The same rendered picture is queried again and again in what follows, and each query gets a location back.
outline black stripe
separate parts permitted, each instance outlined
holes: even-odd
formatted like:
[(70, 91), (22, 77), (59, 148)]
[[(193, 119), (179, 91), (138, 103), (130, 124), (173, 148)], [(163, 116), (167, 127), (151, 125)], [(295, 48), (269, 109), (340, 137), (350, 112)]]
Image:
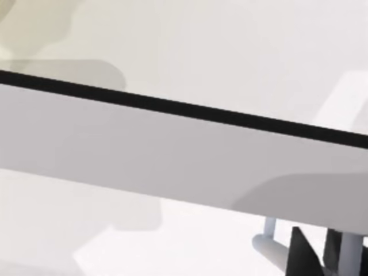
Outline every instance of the black stripe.
[(0, 84), (368, 149), (368, 136), (0, 70)]

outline black strip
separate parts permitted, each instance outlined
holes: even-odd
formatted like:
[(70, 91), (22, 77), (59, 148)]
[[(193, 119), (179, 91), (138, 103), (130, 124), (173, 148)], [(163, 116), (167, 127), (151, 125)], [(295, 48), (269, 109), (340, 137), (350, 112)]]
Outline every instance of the black strip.
[(0, 84), (368, 149), (368, 136), (0, 70)]

